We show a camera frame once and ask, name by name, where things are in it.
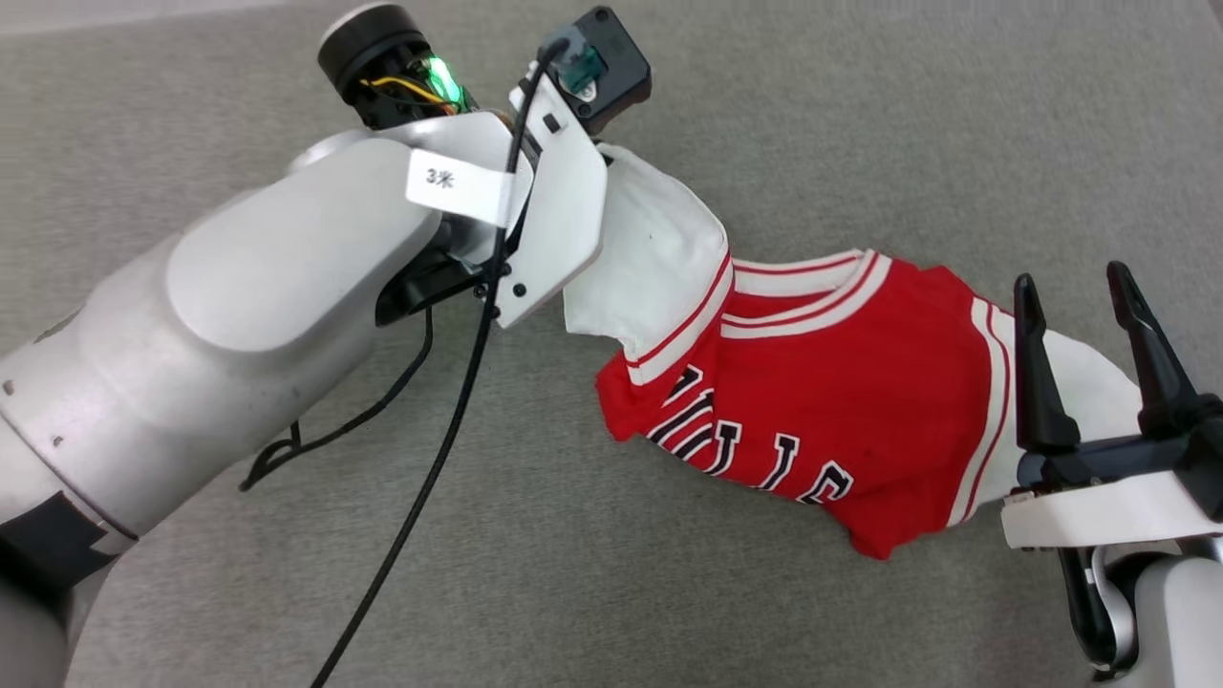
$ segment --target green led light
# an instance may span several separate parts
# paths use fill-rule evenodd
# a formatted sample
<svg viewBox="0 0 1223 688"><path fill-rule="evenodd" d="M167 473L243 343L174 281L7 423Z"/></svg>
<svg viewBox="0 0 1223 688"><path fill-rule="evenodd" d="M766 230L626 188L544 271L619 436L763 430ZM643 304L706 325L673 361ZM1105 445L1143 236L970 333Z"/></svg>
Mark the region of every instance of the green led light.
<svg viewBox="0 0 1223 688"><path fill-rule="evenodd" d="M446 66L445 61L442 57L429 57L427 66L429 70L429 86L433 87L433 92L446 100L462 103L462 87L450 76L450 67Z"/></svg>

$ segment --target wire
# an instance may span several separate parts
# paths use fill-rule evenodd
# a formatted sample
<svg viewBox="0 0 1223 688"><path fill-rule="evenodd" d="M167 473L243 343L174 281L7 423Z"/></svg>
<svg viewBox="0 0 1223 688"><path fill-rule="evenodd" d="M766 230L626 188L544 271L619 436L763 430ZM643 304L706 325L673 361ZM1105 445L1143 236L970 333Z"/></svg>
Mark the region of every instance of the wire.
<svg viewBox="0 0 1223 688"><path fill-rule="evenodd" d="M437 94L429 92L428 88L424 88L423 84L421 84L421 83L418 83L418 82L416 82L413 79L405 78L405 77L384 76L384 77L374 79L374 81L361 79L361 83L364 84L364 86L386 86L388 83L396 83L396 84L402 86L404 88L411 90L412 93L416 93L421 98L424 98L429 103L444 103L445 101L443 98L440 98Z"/></svg>
<svg viewBox="0 0 1223 688"><path fill-rule="evenodd" d="M251 466L251 473L247 474L246 480L243 480L237 489L242 492L246 492L251 488L254 488L256 483L259 483L260 480L267 478L268 474L276 470L278 468L287 464L289 462L296 459L302 455L313 452L314 450L330 445L331 442L361 428L362 425L368 423L372 418L380 414L383 409L390 406L390 403L395 401L395 397L399 397L399 393L402 392L405 387L407 387L408 381L412 380L412 376L416 375L416 371L419 370L422 365L424 365L424 359L429 357L429 351L432 348L433 348L433 308L426 308L424 341L421 342L421 351L417 352L416 358L412 359L412 363L408 364L408 367L404 370L404 373L400 374L399 379L396 379L395 384L390 386L390 390L388 390L386 393L383 395L382 400L379 400L374 406L357 414L349 423L341 425L340 428L335 429L328 435L324 435L323 437L314 440L313 442L309 442L307 445L302 445L301 425L298 424L298 422L294 422L294 424L289 426L290 439L278 440L272 445L268 445L263 450L263 452L259 452L259 456L256 457L254 463ZM281 450L289 450L289 452L285 452L284 455L276 457L276 453L280 452Z"/></svg>
<svg viewBox="0 0 1223 688"><path fill-rule="evenodd" d="M385 90L377 90L374 87L369 87L374 93L382 95L383 98L391 100L393 103L401 103L404 105L412 105L413 108L442 108L448 115L456 112L455 108L462 105L457 100L442 100L440 103L421 103L419 100L405 100L402 98L396 98Z"/></svg>
<svg viewBox="0 0 1223 688"><path fill-rule="evenodd" d="M514 120L510 119L510 115L506 115L505 112L503 112L501 110L498 110L497 108L476 108L472 111L473 112L493 112L494 115L497 115L497 119L501 120L501 123L505 125L505 128L508 128L510 131L514 131Z"/></svg>
<svg viewBox="0 0 1223 688"><path fill-rule="evenodd" d="M509 159L505 161L505 171L509 174L515 174L519 169L519 152L522 149L522 137L526 131L527 114L531 110L532 100L534 100L536 90L539 88L539 81L543 78L545 66L567 46L569 42L560 39L548 46L547 50L541 50L539 65L536 67L534 73L531 75L531 81L527 82L526 88L522 90L522 109L519 112L517 122L515 122L514 136L510 138L510 154ZM399 558L399 554L404 550L404 545L407 544L408 535L412 534L412 528L416 527L417 519L421 518L421 511L424 510L424 502L428 501L429 495L433 492L433 486L438 481L438 477L442 475L442 469L445 467L446 458L450 456L450 448L454 446L455 439L459 437L459 428L462 425L462 417L467 412L467 403L471 401L471 392L476 387L476 376L479 374L479 363L484 357L484 346L488 342L488 331L492 328L493 320L498 317L497 286L500 282L501 269L504 265L505 227L499 226L497 227L497 235L493 241L493 257L489 260L488 269L484 271L487 275L486 281L488 282L488 295L484 297L484 308L479 315L479 326L476 329L476 342L472 346L471 359L467 362L467 373L464 375L462 389L459 391L459 401L455 403L455 413L450 418L450 428L446 429L446 436L442 440L442 447L438 448L438 456L433 459L433 466L429 467L429 473L424 477L424 484L421 485L421 491L416 494L412 508L408 510L407 518L404 519L404 524L400 527L399 534L395 535L395 541L391 543L390 550L383 558L382 566L378 567L378 573L374 574L373 582L369 583L369 588L366 590L364 598L362 598L361 604L357 605L357 611L352 613L349 626L345 627L344 633L340 634L340 639L335 643L335 648L331 649L331 654L323 664L323 668L318 671L318 676L316 676L314 682L311 683L312 688L322 688L327 683L327 679L330 678L331 672L335 671L335 666L340 664L340 657L342 657L344 651L349 649L349 643L352 642L352 637L356 635L357 629L361 627L361 622L364 621L366 615L369 612L369 607L373 606L374 599L378 598L378 593L382 590L383 583L386 582L386 577L390 576L391 567L395 566L395 560Z"/></svg>

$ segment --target garment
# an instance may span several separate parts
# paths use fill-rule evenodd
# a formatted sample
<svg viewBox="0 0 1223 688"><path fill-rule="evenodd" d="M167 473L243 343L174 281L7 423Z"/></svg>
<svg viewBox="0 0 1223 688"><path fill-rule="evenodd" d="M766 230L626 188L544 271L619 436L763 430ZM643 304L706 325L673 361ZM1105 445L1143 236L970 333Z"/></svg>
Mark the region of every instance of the garment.
<svg viewBox="0 0 1223 688"><path fill-rule="evenodd" d="M851 249L733 259L695 194L636 155L609 167L604 246L565 288L570 331L618 337L597 389L612 435L822 505L887 558L1015 488L1014 320L947 268ZM1136 387L1055 332L1085 440L1137 433Z"/></svg>

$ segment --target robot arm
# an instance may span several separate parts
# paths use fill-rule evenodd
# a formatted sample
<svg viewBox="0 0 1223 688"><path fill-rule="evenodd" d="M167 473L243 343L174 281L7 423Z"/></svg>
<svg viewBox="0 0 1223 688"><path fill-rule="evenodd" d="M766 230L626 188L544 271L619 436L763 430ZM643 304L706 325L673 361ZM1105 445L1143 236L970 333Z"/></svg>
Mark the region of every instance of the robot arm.
<svg viewBox="0 0 1223 688"><path fill-rule="evenodd" d="M511 95L537 155L520 153L509 175L506 123L453 79L434 84L444 103L372 86L413 90L445 67L401 7L357 10L324 37L319 64L372 131L316 144L0 359L6 682L61 683L117 557L334 389L379 326L489 279L498 225L512 249L503 326L597 257L607 167L589 136L648 97L649 70L605 7L559 33L572 54L532 65L547 76L534 101ZM482 167L498 183L472 188L451 172L410 199L422 160ZM499 221L477 209L489 193Z"/></svg>
<svg viewBox="0 0 1223 688"><path fill-rule="evenodd" d="M1054 549L1070 621L1096 682L1124 688L1217 686L1223 616L1223 403L1199 395L1125 264L1108 265L1142 391L1141 435L1080 442L1044 353L1044 313L1015 282L1021 491L1003 507L1011 547ZM1183 556L1140 552L1106 566L1112 545L1177 540Z"/></svg>

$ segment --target gray carpet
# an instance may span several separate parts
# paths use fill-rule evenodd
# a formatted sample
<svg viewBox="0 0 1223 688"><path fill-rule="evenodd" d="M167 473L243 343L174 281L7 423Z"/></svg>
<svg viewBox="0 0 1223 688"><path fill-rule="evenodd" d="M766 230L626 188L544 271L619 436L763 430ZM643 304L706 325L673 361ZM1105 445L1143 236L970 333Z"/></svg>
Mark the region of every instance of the gray carpet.
<svg viewBox="0 0 1223 688"><path fill-rule="evenodd" d="M314 66L344 5L0 42L0 349L357 123ZM489 104L588 9L417 5ZM656 88L605 136L686 180L737 255L874 247L1002 302L1031 270L1053 325L1130 370L1103 274L1124 258L1192 374L1223 387L1223 35L1206 0L615 6ZM1057 563L1009 551L997 510L881 563L816 510L616 445L592 389L614 343L565 335L559 306L495 334L335 684L1082 683ZM236 467L132 551L71 683L307 683L442 439L476 318L472 299L440 308L440 343L385 418L248 495ZM377 398L419 337L388 332L306 434Z"/></svg>

